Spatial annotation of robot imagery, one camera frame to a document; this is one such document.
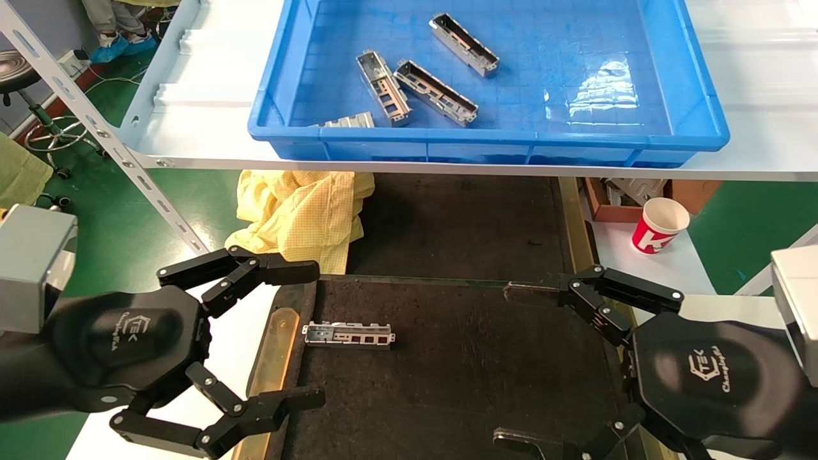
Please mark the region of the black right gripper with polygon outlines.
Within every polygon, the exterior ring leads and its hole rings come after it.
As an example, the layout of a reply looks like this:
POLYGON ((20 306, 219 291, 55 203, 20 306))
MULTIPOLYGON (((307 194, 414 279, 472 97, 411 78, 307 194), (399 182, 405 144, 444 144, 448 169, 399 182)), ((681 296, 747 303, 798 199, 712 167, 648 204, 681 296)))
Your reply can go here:
POLYGON ((816 458, 816 389, 783 330, 675 315, 683 305, 680 291, 598 264, 550 273, 537 283, 509 282, 504 297, 535 306, 556 300, 608 343, 631 345, 630 391, 638 404, 583 445, 502 427, 493 432, 494 445, 535 459, 605 459, 644 421, 645 430, 676 452, 816 458), (632 332, 613 301, 663 314, 632 332))

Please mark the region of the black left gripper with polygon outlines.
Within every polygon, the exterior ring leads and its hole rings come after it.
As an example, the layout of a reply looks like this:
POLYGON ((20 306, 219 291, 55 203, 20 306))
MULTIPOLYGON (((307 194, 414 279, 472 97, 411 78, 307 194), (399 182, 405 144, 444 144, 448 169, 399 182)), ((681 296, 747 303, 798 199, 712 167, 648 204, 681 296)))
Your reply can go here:
POLYGON ((290 414, 322 407, 324 390, 296 387, 242 400, 202 364, 212 339, 207 316, 221 317, 262 284, 319 278, 314 260, 229 247, 161 268, 163 287, 156 291, 58 301, 49 316, 49 346, 71 381, 62 408, 100 413, 130 404, 110 421, 125 441, 196 458, 219 459, 245 438, 277 432, 290 414), (186 292, 213 280, 201 303, 186 292), (148 416, 190 385, 221 411, 212 425, 148 416))

